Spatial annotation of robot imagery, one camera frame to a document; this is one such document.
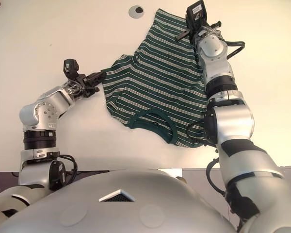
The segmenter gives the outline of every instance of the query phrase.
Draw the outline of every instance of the cable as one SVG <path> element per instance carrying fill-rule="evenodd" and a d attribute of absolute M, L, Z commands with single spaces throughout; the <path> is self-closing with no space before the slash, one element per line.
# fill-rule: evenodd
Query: cable
<path fill-rule="evenodd" d="M 209 182 L 209 184 L 213 187 L 213 189 L 215 191 L 217 191 L 218 193 L 220 193 L 223 197 L 225 196 L 225 191 L 221 190 L 220 188 L 218 188 L 211 180 L 210 178 L 210 172 L 211 172 L 211 169 L 213 168 L 213 166 L 215 164 L 217 164 L 219 162 L 219 158 L 216 158 L 216 159 L 213 159 L 208 165 L 207 165 L 207 168 L 206 168 L 206 177 L 207 177 L 207 180 Z"/>
<path fill-rule="evenodd" d="M 204 123 L 204 121 L 200 120 L 200 121 L 196 121 L 196 122 L 193 122 L 192 124 L 188 125 L 188 127 L 185 130 L 185 133 L 186 133 L 187 137 L 189 139 L 191 139 L 194 143 L 201 143 L 201 144 L 204 144 L 204 146 L 208 145 L 208 146 L 211 146 L 211 147 L 216 147 L 215 144 L 212 144 L 212 143 L 210 143 L 210 142 L 208 142 L 208 141 L 206 141 L 204 139 L 200 139 L 200 138 L 197 138 L 197 137 L 190 136 L 190 134 L 189 134 L 190 129 L 193 126 L 198 125 L 198 124 L 202 124 L 202 123 Z"/>
<path fill-rule="evenodd" d="M 243 221 L 241 220 L 241 219 L 239 219 L 239 224 L 238 224 L 238 227 L 237 227 L 237 232 L 240 232 L 241 231 L 241 229 L 242 229 L 242 227 L 243 227 Z"/>
<path fill-rule="evenodd" d="M 240 46 L 238 49 L 234 50 L 233 52 L 231 52 L 226 58 L 230 59 L 232 56 L 236 55 L 237 53 L 239 53 L 240 51 L 242 51 L 244 49 L 244 45 L 245 43 L 243 41 L 226 41 L 225 42 L 227 44 L 227 46 Z"/>
<path fill-rule="evenodd" d="M 12 176 L 18 177 L 18 175 L 14 174 L 14 172 L 11 172 Z"/>
<path fill-rule="evenodd" d="M 69 160 L 69 161 L 71 161 L 73 163 L 73 169 L 71 170 L 72 171 L 71 178 L 70 178 L 69 181 L 66 182 L 66 185 L 69 185 L 75 180 L 75 178 L 77 176 L 78 164 L 76 163 L 75 159 L 71 155 L 62 154 L 59 157 L 63 158 L 63 159 L 66 159 L 66 160 Z"/>

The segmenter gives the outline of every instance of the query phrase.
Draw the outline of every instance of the sticker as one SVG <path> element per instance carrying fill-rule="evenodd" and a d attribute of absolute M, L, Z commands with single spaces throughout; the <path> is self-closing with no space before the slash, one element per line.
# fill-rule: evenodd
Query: sticker
<path fill-rule="evenodd" d="M 201 11 L 201 9 L 202 9 L 202 5 L 200 4 L 200 5 L 198 5 L 197 7 L 194 7 L 193 8 L 193 14 L 195 15 L 197 12 L 199 12 L 199 11 Z"/>
<path fill-rule="evenodd" d="M 56 128 L 56 123 L 49 123 L 48 124 L 48 127 L 49 128 Z"/>

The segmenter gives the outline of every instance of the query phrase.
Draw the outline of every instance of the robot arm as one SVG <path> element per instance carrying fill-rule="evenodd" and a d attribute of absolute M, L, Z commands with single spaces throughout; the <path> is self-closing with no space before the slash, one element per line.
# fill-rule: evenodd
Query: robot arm
<path fill-rule="evenodd" d="M 18 185 L 0 193 L 0 224 L 13 214 L 34 204 L 48 194 L 72 181 L 67 180 L 65 165 L 56 147 L 58 119 L 76 100 L 88 98 L 99 91 L 96 87 L 106 73 L 78 74 L 79 66 L 73 59 L 64 61 L 68 81 L 41 95 L 20 111 L 23 123 L 24 147 L 21 152 Z"/>
<path fill-rule="evenodd" d="M 64 73 L 68 81 L 21 109 L 25 150 L 21 152 L 19 185 L 39 184 L 56 191 L 67 184 L 65 165 L 57 161 L 60 156 L 56 147 L 57 121 L 76 100 L 99 91 L 96 86 L 106 77 L 106 73 L 85 76 L 78 70 L 75 60 L 65 60 Z"/>
<path fill-rule="evenodd" d="M 176 40 L 190 36 L 204 69 L 205 140 L 218 150 L 225 198 L 244 224 L 241 232 L 291 233 L 291 187 L 267 152 L 251 142 L 254 119 L 227 61 L 244 43 L 225 42 L 216 30 L 221 23 L 207 24 L 202 0 L 188 8 L 186 20 L 188 30 Z M 241 47 L 228 55 L 228 45 Z"/>

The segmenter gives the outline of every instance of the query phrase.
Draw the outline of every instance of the white table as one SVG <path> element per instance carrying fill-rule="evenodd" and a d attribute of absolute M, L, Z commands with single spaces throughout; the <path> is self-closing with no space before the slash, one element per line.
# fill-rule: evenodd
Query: white table
<path fill-rule="evenodd" d="M 184 16 L 194 0 L 1 0 L 0 171 L 17 171 L 23 149 L 18 113 L 40 94 L 66 81 L 63 61 L 80 72 L 110 67 L 133 54 L 158 8 Z M 208 22 L 222 21 L 226 40 L 246 48 L 230 59 L 238 88 L 256 121 L 252 137 L 279 166 L 291 166 L 291 1 L 207 0 Z M 128 10 L 140 5 L 141 19 Z M 153 132 L 131 130 L 112 118 L 101 91 L 76 104 L 60 120 L 57 144 L 80 170 L 206 167 L 213 148 L 166 144 Z"/>

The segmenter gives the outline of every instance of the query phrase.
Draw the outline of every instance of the clothing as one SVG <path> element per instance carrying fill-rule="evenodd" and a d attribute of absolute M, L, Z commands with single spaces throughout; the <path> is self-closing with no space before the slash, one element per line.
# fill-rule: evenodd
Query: clothing
<path fill-rule="evenodd" d="M 134 55 L 122 55 L 103 70 L 103 88 L 109 112 L 125 126 L 148 129 L 167 143 L 193 148 L 201 144 L 185 130 L 203 119 L 207 99 L 193 46 L 188 38 L 174 39 L 184 30 L 185 19 L 157 10 Z M 194 126 L 190 134 L 202 137 L 202 126 Z"/>

